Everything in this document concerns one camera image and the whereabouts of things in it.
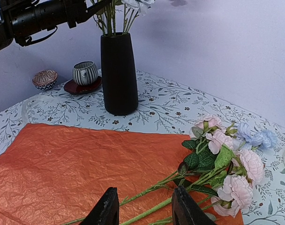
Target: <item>white patterned tablecloth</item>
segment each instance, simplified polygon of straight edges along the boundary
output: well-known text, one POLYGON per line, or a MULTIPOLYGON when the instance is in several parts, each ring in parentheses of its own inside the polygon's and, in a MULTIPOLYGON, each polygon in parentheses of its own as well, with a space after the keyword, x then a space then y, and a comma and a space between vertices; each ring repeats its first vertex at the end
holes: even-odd
POLYGON ((143 71, 137 71, 139 107, 119 117, 106 112, 103 93, 72 96, 64 84, 42 92, 0 113, 0 154, 3 154, 27 122, 91 129, 112 129, 143 133, 187 134, 206 113, 222 118, 225 125, 247 122, 253 131, 270 129, 277 134, 277 146, 257 152, 265 163, 265 178, 254 188, 250 208, 243 210, 246 225, 285 225, 285 128, 226 101, 143 71))

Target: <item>wall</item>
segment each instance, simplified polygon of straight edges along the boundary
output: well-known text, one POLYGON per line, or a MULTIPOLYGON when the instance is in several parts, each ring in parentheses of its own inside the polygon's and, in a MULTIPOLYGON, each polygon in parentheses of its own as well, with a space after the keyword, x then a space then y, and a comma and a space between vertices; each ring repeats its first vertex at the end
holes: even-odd
MULTIPOLYGON (((0 52, 0 111, 38 91, 33 75, 71 79, 82 60, 100 66, 93 20, 31 47, 0 52)), ((131 30, 136 67, 213 94, 285 126, 285 0, 157 0, 131 30)))

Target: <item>orange paper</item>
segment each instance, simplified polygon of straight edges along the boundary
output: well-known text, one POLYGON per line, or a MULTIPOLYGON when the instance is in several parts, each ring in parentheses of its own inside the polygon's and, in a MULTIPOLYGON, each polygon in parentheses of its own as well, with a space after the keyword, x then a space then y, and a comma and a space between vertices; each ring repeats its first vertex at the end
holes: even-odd
MULTIPOLYGON (((186 135, 28 124, 0 156, 0 225, 59 225, 85 217, 109 187, 120 202, 176 171, 190 153, 186 135)), ((120 222, 172 196, 160 189, 120 207, 120 222)), ((196 202, 206 195, 193 192, 196 202)), ((218 225, 242 225, 220 217, 218 225)), ((134 223, 147 225, 171 216, 171 205, 134 223)))

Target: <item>tall black vase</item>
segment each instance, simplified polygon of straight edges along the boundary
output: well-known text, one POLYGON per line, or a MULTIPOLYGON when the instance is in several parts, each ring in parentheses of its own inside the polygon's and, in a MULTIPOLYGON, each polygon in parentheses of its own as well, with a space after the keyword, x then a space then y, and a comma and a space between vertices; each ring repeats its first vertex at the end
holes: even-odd
POLYGON ((130 34, 101 36, 101 67, 105 109, 125 116, 138 107, 135 63, 130 34))

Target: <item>woven bowl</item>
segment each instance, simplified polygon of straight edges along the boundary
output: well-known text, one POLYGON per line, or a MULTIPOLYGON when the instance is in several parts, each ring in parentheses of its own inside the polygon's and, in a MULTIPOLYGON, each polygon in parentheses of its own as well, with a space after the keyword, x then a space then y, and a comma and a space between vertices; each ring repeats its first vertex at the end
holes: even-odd
POLYGON ((32 82, 39 90, 50 90, 54 87, 57 78, 58 74, 54 70, 44 70, 37 73, 33 77, 32 82))

